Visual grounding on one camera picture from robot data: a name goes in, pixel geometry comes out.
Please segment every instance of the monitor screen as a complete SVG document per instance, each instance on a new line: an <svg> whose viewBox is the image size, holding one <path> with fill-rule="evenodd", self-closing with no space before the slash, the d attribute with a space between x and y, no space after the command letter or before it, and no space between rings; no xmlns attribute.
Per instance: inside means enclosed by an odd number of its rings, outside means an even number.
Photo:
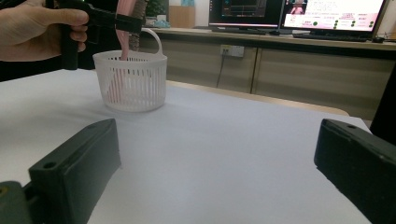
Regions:
<svg viewBox="0 0 396 224"><path fill-rule="evenodd" d="M370 34L385 0L285 0L283 29Z"/></svg>
<svg viewBox="0 0 396 224"><path fill-rule="evenodd" d="M209 26L277 29L283 0L210 0Z"/></svg>

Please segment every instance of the white plastic basket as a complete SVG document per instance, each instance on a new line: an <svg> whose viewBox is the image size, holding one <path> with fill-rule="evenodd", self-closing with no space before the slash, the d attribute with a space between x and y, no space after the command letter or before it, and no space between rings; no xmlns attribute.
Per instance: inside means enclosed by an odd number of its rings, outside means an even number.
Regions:
<svg viewBox="0 0 396 224"><path fill-rule="evenodd" d="M120 60L121 50L93 55L102 99L111 108L142 112L155 109L165 101L167 57L157 34L148 28L142 31L155 37L157 53L130 50L127 61Z"/></svg>

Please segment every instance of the table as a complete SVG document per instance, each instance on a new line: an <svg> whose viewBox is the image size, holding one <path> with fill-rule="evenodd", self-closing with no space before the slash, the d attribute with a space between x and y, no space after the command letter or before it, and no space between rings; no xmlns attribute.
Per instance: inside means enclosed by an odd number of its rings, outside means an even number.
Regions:
<svg viewBox="0 0 396 224"><path fill-rule="evenodd" d="M145 113L106 107L95 72L60 70L0 83L0 181L85 126L115 118L122 169L91 224L369 223L316 169L323 119L344 115L177 86Z"/></svg>

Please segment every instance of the wall socket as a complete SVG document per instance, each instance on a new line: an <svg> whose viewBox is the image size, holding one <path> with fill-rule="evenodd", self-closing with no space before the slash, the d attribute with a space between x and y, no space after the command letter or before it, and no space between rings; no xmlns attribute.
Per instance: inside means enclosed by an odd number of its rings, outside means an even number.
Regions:
<svg viewBox="0 0 396 224"><path fill-rule="evenodd" d="M233 57L244 57L245 47L234 46L234 45L220 45L220 54L233 56Z"/></svg>

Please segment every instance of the hand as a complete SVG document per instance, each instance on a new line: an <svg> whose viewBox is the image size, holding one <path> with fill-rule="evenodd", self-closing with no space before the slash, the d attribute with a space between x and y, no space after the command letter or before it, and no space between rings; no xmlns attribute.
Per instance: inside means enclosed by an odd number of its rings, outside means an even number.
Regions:
<svg viewBox="0 0 396 224"><path fill-rule="evenodd" d="M86 12L76 9L49 9L42 0L0 10L0 61L29 62L61 54L61 31L58 23L71 25L70 37L85 49L89 20Z"/></svg>

